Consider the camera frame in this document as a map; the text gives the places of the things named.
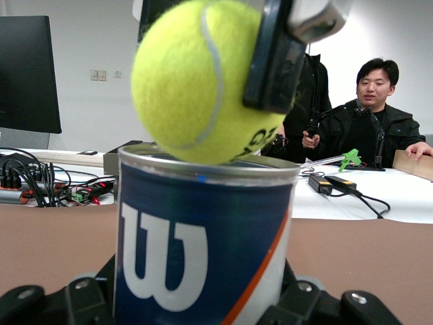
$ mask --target computer monitor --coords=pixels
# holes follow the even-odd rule
[[[143,0],[138,31],[138,43],[141,42],[144,34],[155,20],[157,20],[165,11],[182,1],[183,0]]]
[[[0,17],[0,127],[62,132],[47,16]]]

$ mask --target tan table surface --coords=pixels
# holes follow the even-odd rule
[[[0,206],[0,295],[24,284],[61,289],[116,250],[117,206]],[[288,260],[329,294],[378,296],[404,324],[433,320],[433,224],[293,219]]]

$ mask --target tennis ball can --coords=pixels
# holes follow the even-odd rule
[[[117,325],[245,324],[278,302],[298,165],[118,151]]]

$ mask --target man's hand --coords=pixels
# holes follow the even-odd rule
[[[433,156],[433,148],[426,142],[417,142],[416,144],[411,144],[406,148],[406,154],[409,158],[412,157],[412,154],[415,154],[415,160],[418,160],[423,154]]]
[[[320,142],[320,136],[318,134],[314,134],[313,138],[309,137],[309,133],[307,131],[303,131],[302,134],[304,137],[302,138],[302,146],[308,149],[314,149]]]
[[[277,134],[281,134],[283,137],[286,137],[286,131],[284,130],[284,124],[281,124]]]

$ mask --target black cable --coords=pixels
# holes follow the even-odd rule
[[[342,196],[348,195],[347,193],[343,194],[328,194],[327,196],[331,196],[332,198],[340,198]]]
[[[101,181],[102,179],[110,179],[110,178],[114,178],[113,181],[117,181],[118,176],[101,176],[101,177],[96,177],[93,179],[89,179],[88,181],[86,181],[85,183],[83,183],[82,185],[86,185],[86,186],[90,186],[92,183],[96,183],[97,181]]]
[[[308,177],[308,176],[318,176],[322,177],[325,176],[325,173],[323,171],[315,171],[314,168],[308,167],[308,170],[302,171],[301,174],[299,174],[301,177]]]
[[[43,184],[43,186],[45,188],[45,191],[46,191],[46,195],[45,196],[48,199],[47,206],[48,207],[52,207],[53,206],[53,200],[52,200],[51,193],[50,193],[51,186],[50,186],[50,177],[49,177],[49,175],[50,175],[50,173],[49,173],[49,167],[47,165],[45,165],[44,168],[43,168],[43,170],[42,170],[42,173],[41,173],[41,176],[42,176],[42,180],[41,181],[42,181],[42,184]]]
[[[38,164],[39,169],[41,169],[41,162],[39,161],[38,158],[36,158],[36,156],[32,155],[30,152],[27,152],[25,150],[21,150],[21,149],[17,149],[17,148],[10,148],[10,147],[0,147],[0,150],[11,150],[11,151],[18,151],[18,152],[22,152],[23,154],[27,154],[28,156],[30,156],[31,158],[33,158],[35,160],[35,162]]]
[[[60,171],[62,171],[63,173],[65,173],[66,176],[68,176],[68,184],[67,184],[68,186],[72,184],[72,178],[70,176],[70,172],[73,173],[74,171],[67,171],[66,169],[63,169],[63,168],[61,168],[59,166],[54,166],[54,168],[55,169],[59,169]],[[64,181],[63,179],[57,179],[57,178],[55,178],[55,180],[56,181],[62,181],[62,182]]]
[[[363,200],[363,198],[367,198],[367,199],[372,200],[372,201],[380,202],[380,203],[382,203],[382,204],[384,204],[384,205],[386,206],[386,209],[383,210],[383,211],[381,211],[381,212],[379,212],[379,213],[378,213],[375,209],[373,210],[373,211],[376,213],[376,215],[378,216],[378,219],[383,219],[383,218],[384,218],[384,215],[385,215],[386,213],[388,213],[388,212],[391,211],[391,206],[390,206],[387,202],[382,201],[382,200],[379,200],[378,198],[372,198],[372,197],[370,197],[370,196],[363,195],[363,194],[360,193],[360,192],[359,192],[359,195],[360,195],[360,196],[358,196],[358,194],[355,194],[355,196],[359,197],[361,200]]]
[[[45,188],[47,190],[47,197],[48,197],[48,201],[49,201],[49,206],[50,207],[56,207],[57,203],[56,203],[56,199],[55,199],[55,195],[54,195],[55,177],[54,177],[54,170],[53,170],[53,163],[52,162],[46,166],[45,176],[46,176]]]
[[[384,217],[380,214],[380,213],[378,213],[378,211],[375,209],[375,208],[373,208],[366,200],[364,200],[364,198],[362,197],[362,195],[357,195],[357,194],[355,194],[354,193],[354,195],[359,199],[359,200],[361,200],[362,202],[364,202],[365,203],[365,205],[367,205],[377,216],[378,216],[378,219],[383,219]]]
[[[28,188],[32,191],[32,195],[38,204],[38,207],[40,208],[45,207],[46,203],[45,203],[45,199],[43,198],[43,194],[39,189],[39,186],[33,179],[32,175],[26,174],[26,169],[14,168],[14,171],[27,183]]]

